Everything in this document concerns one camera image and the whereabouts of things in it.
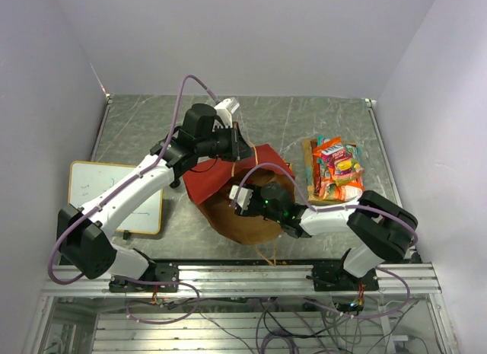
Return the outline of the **red brown paper bag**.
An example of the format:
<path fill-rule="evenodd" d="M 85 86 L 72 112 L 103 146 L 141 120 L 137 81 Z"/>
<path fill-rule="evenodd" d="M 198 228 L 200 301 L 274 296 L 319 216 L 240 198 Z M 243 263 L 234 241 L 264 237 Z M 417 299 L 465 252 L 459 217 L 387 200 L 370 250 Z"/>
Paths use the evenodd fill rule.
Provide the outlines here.
<path fill-rule="evenodd" d="M 189 199 L 210 226 L 233 242 L 253 247 L 257 253 L 259 245 L 274 241 L 282 233 L 277 222 L 237 212 L 245 197 L 244 187 L 239 183 L 258 164 L 262 167 L 244 181 L 244 186 L 262 187 L 276 182 L 295 201 L 292 166 L 268 144 L 254 146 L 253 156 L 242 161 L 210 159 L 183 175 Z"/>

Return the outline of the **brown snack pouch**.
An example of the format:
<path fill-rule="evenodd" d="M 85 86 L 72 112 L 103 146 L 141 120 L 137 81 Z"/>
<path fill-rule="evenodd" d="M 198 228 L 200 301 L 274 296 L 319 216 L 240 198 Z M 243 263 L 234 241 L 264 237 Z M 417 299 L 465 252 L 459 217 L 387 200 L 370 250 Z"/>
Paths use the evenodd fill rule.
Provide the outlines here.
<path fill-rule="evenodd" d="M 337 204 L 334 202 L 321 200 L 318 196 L 321 183 L 328 180 L 325 178 L 327 164 L 324 164 L 320 159 L 317 159 L 312 155 L 312 148 L 317 146 L 317 139 L 318 137 L 303 141 L 304 163 L 307 172 L 308 201 L 317 206 Z M 354 181 L 358 181 L 364 186 L 363 174 Z"/>

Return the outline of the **small orange snack packet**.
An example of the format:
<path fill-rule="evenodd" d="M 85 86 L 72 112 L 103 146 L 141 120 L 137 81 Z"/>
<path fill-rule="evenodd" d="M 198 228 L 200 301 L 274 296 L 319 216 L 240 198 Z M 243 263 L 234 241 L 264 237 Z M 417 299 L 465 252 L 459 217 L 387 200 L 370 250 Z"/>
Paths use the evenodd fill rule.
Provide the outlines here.
<path fill-rule="evenodd" d="M 362 195 L 364 186 L 358 181 L 353 181 L 341 186 L 335 183 L 324 181 L 321 183 L 319 198 L 324 201 L 343 203 L 351 201 Z"/>

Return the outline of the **orange Fox's candy bag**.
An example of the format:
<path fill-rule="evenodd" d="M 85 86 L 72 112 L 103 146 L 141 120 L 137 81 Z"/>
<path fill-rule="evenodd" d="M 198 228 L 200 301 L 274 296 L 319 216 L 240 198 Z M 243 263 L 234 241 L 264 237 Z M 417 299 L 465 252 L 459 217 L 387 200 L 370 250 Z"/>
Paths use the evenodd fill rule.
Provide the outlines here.
<path fill-rule="evenodd" d="M 328 164 L 334 158 L 342 157 L 346 152 L 347 150 L 342 144 L 341 137 L 337 136 L 314 148 L 312 155 L 320 159 L 324 164 Z"/>

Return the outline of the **colourful small snack packets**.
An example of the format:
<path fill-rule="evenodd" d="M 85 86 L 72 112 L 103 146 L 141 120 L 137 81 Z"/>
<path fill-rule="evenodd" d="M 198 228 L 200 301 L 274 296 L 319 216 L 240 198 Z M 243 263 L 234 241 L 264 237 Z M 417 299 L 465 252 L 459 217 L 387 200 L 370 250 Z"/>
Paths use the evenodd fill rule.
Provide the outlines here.
<path fill-rule="evenodd" d="M 342 186 L 358 179 L 363 172 L 364 168 L 351 156 L 331 158 L 327 162 L 325 178 L 336 186 Z"/>

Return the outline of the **teal Fox's candy bag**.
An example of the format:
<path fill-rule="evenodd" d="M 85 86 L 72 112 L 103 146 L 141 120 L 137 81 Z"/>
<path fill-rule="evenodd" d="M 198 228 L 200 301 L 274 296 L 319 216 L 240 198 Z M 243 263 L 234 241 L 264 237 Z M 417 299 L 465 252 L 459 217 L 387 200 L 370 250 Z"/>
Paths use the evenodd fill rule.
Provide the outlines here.
<path fill-rule="evenodd" d="M 320 146 L 322 145 L 324 142 L 330 140 L 332 138 L 327 138 L 325 136 L 319 136 L 318 139 L 317 139 L 317 146 Z M 353 158 L 355 158 L 356 160 L 359 159 L 359 156 L 360 156 L 360 148 L 353 142 L 345 142 L 345 141 L 342 141 L 342 144 L 343 146 L 346 148 L 347 152 L 345 155 L 343 155 L 342 157 L 345 157 L 345 156 L 351 156 Z"/>

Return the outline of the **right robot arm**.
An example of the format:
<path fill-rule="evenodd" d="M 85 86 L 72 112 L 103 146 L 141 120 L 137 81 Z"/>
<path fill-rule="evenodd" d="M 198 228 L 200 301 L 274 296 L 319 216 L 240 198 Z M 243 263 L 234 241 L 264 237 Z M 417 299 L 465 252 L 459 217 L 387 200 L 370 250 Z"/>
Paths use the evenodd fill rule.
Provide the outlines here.
<path fill-rule="evenodd" d="M 296 203 L 276 182 L 234 189 L 238 192 L 234 197 L 238 215 L 276 222 L 292 238 L 354 233 L 361 246 L 345 252 L 335 272 L 336 283 L 346 290 L 356 287 L 376 266 L 401 262 L 418 239 L 417 218 L 371 190 L 349 202 L 318 208 Z"/>

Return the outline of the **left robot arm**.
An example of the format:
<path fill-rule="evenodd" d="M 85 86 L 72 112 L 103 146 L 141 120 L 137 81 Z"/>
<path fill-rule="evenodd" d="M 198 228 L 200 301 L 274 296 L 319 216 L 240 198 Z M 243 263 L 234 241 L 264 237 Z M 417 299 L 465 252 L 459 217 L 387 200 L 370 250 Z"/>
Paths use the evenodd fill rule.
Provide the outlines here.
<path fill-rule="evenodd" d="M 150 289 L 155 281 L 150 258 L 112 244 L 113 233 L 152 195 L 165 187 L 177 187 L 200 158 L 235 162 L 253 156 L 233 120 L 239 106 L 234 97 L 213 107 L 193 104 L 182 125 L 176 127 L 177 134 L 153 146 L 118 183 L 80 207 L 67 204 L 59 210 L 54 251 L 82 277 L 96 279 L 110 273 L 128 277 L 139 291 Z"/>

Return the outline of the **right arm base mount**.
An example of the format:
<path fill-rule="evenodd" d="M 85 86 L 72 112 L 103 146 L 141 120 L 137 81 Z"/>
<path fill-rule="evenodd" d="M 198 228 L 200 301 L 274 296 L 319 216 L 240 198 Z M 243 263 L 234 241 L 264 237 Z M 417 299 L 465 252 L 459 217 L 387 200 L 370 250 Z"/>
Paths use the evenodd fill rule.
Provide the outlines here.
<path fill-rule="evenodd" d="M 374 292 L 379 289 L 374 269 L 363 277 L 356 278 L 342 268 L 339 260 L 316 260 L 312 262 L 312 266 L 306 279 L 313 283 L 316 292 L 357 292 L 360 288 L 366 292 Z"/>

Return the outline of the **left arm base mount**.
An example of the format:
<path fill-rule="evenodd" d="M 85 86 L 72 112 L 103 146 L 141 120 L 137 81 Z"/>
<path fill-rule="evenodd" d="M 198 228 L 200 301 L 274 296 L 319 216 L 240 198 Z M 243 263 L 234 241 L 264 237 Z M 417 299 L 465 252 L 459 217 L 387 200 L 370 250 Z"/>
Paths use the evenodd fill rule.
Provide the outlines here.
<path fill-rule="evenodd" d="M 176 292 L 179 269 L 175 263 L 151 263 L 148 271 L 137 279 L 113 276 L 109 283 L 112 293 Z"/>

